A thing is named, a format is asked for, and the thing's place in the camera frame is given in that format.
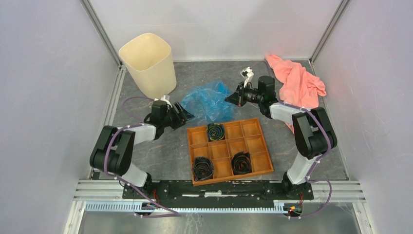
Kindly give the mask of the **blue plastic trash bag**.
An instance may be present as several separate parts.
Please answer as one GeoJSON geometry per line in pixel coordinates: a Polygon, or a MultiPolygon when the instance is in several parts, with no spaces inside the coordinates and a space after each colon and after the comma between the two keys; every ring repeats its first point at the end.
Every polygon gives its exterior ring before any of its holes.
{"type": "Polygon", "coordinates": [[[194,115],[197,122],[225,122],[233,118],[235,106],[226,102],[231,94],[221,80],[193,87],[183,98],[184,109],[194,115]]]}

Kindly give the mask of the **beige trash bin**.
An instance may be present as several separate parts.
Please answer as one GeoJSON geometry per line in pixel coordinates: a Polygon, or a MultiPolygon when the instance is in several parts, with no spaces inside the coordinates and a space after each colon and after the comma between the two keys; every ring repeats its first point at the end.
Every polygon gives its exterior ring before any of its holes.
{"type": "Polygon", "coordinates": [[[141,34],[123,45],[118,54],[145,96],[161,98],[175,89],[172,49],[161,37],[141,34]]]}

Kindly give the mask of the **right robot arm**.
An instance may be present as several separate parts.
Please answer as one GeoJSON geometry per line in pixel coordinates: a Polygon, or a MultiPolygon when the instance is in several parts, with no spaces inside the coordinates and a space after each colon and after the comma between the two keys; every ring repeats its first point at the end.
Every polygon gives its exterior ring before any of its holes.
{"type": "Polygon", "coordinates": [[[338,143],[325,109],[308,109],[278,100],[273,77],[259,77],[256,88],[250,82],[241,82],[225,101],[238,107],[248,102],[255,103],[262,115],[293,127],[298,154],[284,174],[281,186],[282,195],[288,199],[294,199],[300,194],[301,186],[309,182],[315,166],[338,143]]]}

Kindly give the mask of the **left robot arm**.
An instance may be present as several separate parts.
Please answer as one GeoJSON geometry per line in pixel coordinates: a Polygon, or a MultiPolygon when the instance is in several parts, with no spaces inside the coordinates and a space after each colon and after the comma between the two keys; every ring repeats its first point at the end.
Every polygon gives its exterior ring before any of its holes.
{"type": "Polygon", "coordinates": [[[178,102],[171,104],[169,101],[155,100],[151,112],[142,123],[125,127],[106,125],[102,128],[89,159],[90,166],[134,185],[134,192],[140,198],[148,198],[153,192],[151,176],[132,164],[134,146],[157,140],[165,128],[176,130],[193,118],[194,115],[178,102]]]}

